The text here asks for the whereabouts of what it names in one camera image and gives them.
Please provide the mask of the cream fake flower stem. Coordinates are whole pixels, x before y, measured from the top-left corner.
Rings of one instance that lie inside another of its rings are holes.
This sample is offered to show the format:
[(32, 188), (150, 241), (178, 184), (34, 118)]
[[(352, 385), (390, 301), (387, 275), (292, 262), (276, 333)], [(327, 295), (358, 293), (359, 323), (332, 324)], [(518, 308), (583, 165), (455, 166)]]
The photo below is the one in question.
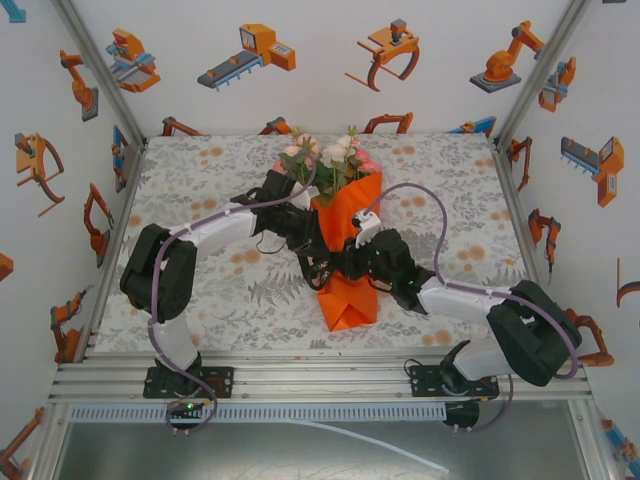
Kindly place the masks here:
[(292, 131), (292, 143), (285, 147), (279, 154), (279, 158), (293, 158), (295, 170), (290, 178), (301, 185), (306, 184), (317, 168), (319, 161), (319, 144), (315, 137), (303, 133), (299, 129)]
[(356, 158), (360, 147), (357, 127), (347, 127), (347, 134), (326, 146), (321, 155), (322, 164), (328, 169), (328, 184), (324, 193), (333, 198), (342, 188), (358, 178), (360, 161)]

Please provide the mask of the grey floral tablecloth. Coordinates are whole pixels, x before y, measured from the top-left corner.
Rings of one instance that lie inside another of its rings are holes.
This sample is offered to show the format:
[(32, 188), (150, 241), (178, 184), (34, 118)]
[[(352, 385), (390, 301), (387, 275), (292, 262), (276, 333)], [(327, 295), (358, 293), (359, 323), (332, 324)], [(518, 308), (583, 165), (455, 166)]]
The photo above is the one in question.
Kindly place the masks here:
[[(456, 282), (512, 286), (526, 278), (510, 214), (482, 134), (373, 134), (360, 139), (387, 193), (380, 217), (415, 261)], [(288, 135), (156, 137), (147, 147), (118, 266), (141, 230), (205, 218), (261, 185)], [(201, 261), (186, 310), (201, 350), (386, 349), (482, 339), (484, 324), (423, 316), (378, 297), (374, 324), (331, 332), (281, 238), (265, 233)]]

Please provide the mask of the aluminium corner post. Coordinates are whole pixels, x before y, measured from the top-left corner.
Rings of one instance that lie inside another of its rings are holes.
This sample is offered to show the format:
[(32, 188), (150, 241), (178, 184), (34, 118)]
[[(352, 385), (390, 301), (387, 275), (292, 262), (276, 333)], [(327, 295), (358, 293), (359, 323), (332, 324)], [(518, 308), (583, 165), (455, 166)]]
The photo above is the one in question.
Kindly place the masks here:
[(506, 117), (499, 135), (496, 137), (496, 148), (505, 149), (514, 137), (519, 125), (537, 99), (544, 83), (551, 73), (551, 69), (559, 61), (560, 54), (568, 44), (574, 32), (580, 25), (594, 0), (570, 0), (568, 6), (558, 21), (549, 41), (536, 60), (536, 65), (524, 83), (523, 90), (518, 96), (514, 107)]
[(106, 95), (118, 119), (128, 130), (129, 139), (142, 151), (146, 146), (143, 134), (121, 89), (110, 74), (98, 47), (72, 0), (49, 0), (76, 44), (89, 69), (93, 72), (99, 87)]

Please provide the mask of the aluminium frame rail with slots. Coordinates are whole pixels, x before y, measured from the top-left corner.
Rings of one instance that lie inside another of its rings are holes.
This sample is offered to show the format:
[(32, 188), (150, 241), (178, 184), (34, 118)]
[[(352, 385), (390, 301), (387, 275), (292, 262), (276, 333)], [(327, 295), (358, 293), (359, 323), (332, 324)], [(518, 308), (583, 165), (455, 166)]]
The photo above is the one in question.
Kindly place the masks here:
[[(411, 398), (403, 365), (437, 364), (445, 347), (355, 350), (206, 351), (204, 365), (234, 370), (234, 403), (385, 402)], [(61, 365), (50, 403), (142, 402), (149, 352), (96, 353)]]

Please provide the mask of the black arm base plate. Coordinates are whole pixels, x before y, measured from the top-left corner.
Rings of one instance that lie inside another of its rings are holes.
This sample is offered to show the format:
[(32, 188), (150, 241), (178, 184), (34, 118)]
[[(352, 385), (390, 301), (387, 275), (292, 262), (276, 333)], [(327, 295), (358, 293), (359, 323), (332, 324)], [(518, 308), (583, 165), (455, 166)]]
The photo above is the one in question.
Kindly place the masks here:
[(495, 398), (500, 394), (499, 385), (490, 377), (467, 380), (435, 365), (411, 364), (404, 370), (414, 397)]
[[(232, 395), (234, 369), (232, 367), (201, 367), (200, 380), (214, 391), (218, 398)], [(146, 399), (207, 398), (207, 391), (196, 382), (166, 368), (153, 366), (147, 370), (142, 396)]]

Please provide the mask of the black ribbon with gold print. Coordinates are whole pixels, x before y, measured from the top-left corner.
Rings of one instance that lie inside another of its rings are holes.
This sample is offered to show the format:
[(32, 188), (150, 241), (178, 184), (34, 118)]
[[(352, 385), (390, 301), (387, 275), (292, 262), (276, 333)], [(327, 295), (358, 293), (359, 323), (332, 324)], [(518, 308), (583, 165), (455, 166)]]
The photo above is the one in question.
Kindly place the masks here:
[(342, 253), (330, 252), (322, 260), (316, 262), (309, 257), (310, 272), (308, 274), (301, 272), (307, 285), (316, 292), (326, 287), (335, 275), (340, 274), (333, 267), (333, 262), (338, 259), (342, 259)]

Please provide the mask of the aluminium side rail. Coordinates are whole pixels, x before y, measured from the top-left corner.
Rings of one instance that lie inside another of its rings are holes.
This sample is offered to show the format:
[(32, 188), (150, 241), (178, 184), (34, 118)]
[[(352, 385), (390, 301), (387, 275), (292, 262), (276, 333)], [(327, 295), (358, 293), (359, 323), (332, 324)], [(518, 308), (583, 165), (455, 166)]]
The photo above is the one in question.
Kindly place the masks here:
[(148, 143), (144, 143), (143, 146), (137, 149), (133, 155), (132, 167), (130, 170), (131, 178), (124, 190), (122, 208), (119, 215), (116, 217), (115, 227), (111, 229), (111, 242), (106, 252), (104, 267), (100, 273), (92, 310), (82, 325), (80, 339), (72, 360), (73, 363), (82, 363), (84, 361), (89, 341), (91, 337), (95, 335), (95, 331), (98, 331), (100, 328), (106, 303), (110, 294), (111, 285), (115, 277), (120, 249), (124, 234), (126, 233), (126, 224), (131, 213), (147, 147)]
[[(525, 288), (526, 293), (533, 295), (531, 301), (540, 300), (543, 297), (542, 287), (538, 284), (540, 276), (535, 265), (532, 243), (528, 238), (528, 228), (523, 220), (521, 204), (511, 178), (508, 161), (505, 154), (496, 147), (493, 148), (492, 155), (525, 266), (526, 281), (523, 282), (522, 287)], [(552, 322), (549, 322), (546, 317), (540, 316), (536, 312), (534, 312), (534, 322), (525, 324), (518, 317), (518, 313), (526, 311), (531, 314), (531, 310), (528, 305), (518, 303), (518, 300), (522, 299), (520, 296), (516, 294), (514, 296), (514, 300), (509, 300), (506, 304), (498, 307), (496, 313), (492, 312), (489, 315), (490, 326), (497, 334), (499, 345), (505, 348), (506, 358), (512, 361), (516, 354), (524, 354), (526, 359), (531, 359), (536, 363), (558, 363), (571, 359), (571, 351), (567, 347), (572, 347), (572, 344), (567, 346), (562, 338), (565, 331), (562, 328), (557, 329), (558, 325), (553, 322), (553, 319)]]

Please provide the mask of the orange wrapping paper sheet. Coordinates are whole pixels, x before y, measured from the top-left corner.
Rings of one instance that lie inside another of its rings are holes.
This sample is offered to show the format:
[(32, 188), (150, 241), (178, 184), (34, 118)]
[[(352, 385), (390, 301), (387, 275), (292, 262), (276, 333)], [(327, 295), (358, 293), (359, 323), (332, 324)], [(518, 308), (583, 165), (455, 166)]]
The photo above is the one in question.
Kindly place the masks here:
[[(379, 197), (382, 183), (383, 174), (373, 173), (343, 187), (329, 206), (320, 207), (314, 203), (323, 238), (331, 252), (341, 251), (345, 240), (357, 234), (352, 217)], [(369, 285), (367, 277), (349, 280), (335, 271), (317, 293), (317, 300), (331, 332), (377, 321), (377, 291)]]

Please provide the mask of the small black controller board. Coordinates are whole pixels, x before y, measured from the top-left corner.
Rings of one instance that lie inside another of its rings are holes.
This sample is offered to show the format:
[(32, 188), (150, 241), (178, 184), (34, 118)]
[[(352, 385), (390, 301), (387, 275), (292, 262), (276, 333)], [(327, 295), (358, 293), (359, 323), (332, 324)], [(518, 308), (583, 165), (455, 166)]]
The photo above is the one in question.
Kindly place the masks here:
[(466, 400), (460, 402), (445, 403), (445, 425), (454, 431), (470, 432), (478, 423), (480, 417), (479, 402)]
[(205, 403), (193, 401), (169, 404), (165, 414), (165, 423), (174, 436), (189, 436), (192, 430), (204, 427), (209, 422)]

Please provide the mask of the grey metal base panel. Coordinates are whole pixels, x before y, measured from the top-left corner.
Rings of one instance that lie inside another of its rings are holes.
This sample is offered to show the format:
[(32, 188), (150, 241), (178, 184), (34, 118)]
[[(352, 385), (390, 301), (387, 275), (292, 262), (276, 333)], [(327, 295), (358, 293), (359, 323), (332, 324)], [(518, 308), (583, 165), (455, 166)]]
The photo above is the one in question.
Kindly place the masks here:
[(450, 470), (443, 475), (391, 451), (290, 424), (223, 424), (191, 438), (159, 425), (75, 424), (57, 480), (585, 480), (568, 428), (536, 434), (505, 422), (454, 435), (431, 422), (346, 423)]

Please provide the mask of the thin white plastic tube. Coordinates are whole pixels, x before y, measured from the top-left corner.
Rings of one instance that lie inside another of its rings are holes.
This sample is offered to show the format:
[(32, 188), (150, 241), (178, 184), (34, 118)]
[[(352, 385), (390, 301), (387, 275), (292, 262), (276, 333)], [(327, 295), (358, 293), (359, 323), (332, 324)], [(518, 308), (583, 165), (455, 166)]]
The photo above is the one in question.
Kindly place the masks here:
[(337, 435), (342, 435), (345, 437), (349, 437), (370, 445), (374, 445), (376, 447), (391, 451), (397, 455), (400, 455), (404, 458), (410, 459), (412, 461), (415, 461), (427, 468), (436, 470), (437, 472), (439, 472), (440, 474), (443, 475), (448, 475), (450, 470), (440, 464), (437, 464), (431, 460), (428, 460), (422, 456), (416, 455), (414, 453), (411, 453), (405, 449), (402, 449), (400, 447), (397, 447), (395, 445), (392, 445), (390, 443), (384, 442), (382, 440), (376, 439), (376, 438), (372, 438), (366, 435), (362, 435), (350, 430), (346, 430), (340, 427), (336, 427), (336, 426), (332, 426), (332, 425), (328, 425), (328, 424), (323, 424), (323, 423), (317, 423), (317, 422), (310, 422), (310, 421), (301, 421), (301, 420), (284, 420), (283, 424), (290, 424), (290, 425), (297, 425), (297, 426), (303, 426), (306, 428), (312, 428), (312, 429), (316, 429), (316, 430), (323, 430), (323, 431), (327, 431), (327, 432), (332, 432), (334, 434)]

